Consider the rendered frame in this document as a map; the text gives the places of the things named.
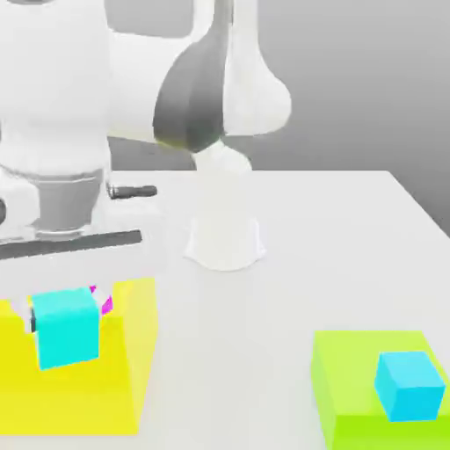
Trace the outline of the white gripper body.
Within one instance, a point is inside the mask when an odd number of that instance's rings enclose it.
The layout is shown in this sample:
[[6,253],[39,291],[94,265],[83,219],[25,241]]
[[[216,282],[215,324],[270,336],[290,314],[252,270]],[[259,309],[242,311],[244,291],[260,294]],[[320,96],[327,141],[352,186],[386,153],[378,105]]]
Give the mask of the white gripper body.
[[150,277],[163,261],[160,209],[113,205],[76,239],[0,243],[0,299]]

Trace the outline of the small cyan cube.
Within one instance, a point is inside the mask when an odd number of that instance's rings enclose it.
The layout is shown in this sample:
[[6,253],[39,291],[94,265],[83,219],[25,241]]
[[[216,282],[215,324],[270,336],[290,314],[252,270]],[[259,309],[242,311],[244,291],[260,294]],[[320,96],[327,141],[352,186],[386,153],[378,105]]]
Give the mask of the small cyan cube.
[[88,287],[32,297],[40,369],[65,367],[99,355],[99,312]]

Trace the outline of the small sky blue cube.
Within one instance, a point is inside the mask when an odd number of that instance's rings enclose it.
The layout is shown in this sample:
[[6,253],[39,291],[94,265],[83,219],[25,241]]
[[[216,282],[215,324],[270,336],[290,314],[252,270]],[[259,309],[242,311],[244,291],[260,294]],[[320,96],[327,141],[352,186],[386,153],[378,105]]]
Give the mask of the small sky blue cube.
[[374,389],[389,422],[436,420],[446,383],[426,352],[381,352]]

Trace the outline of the large yellow box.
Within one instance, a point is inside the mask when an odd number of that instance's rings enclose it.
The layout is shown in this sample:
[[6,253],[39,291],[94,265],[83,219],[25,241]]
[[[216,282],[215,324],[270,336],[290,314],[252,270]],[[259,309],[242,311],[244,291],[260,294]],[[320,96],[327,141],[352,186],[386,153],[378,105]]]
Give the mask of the large yellow box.
[[131,435],[139,430],[158,329],[155,281],[118,282],[99,357],[38,368],[35,342],[0,300],[0,435]]

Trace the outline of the large lime green box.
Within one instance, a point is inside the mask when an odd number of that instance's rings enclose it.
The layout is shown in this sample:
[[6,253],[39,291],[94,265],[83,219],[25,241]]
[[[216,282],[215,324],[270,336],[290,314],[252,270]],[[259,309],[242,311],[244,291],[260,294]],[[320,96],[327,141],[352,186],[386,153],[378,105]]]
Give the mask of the large lime green box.
[[[391,422],[375,390],[383,352],[424,352],[445,383],[437,418]],[[450,450],[450,379],[418,330],[318,330],[311,380],[326,450]]]

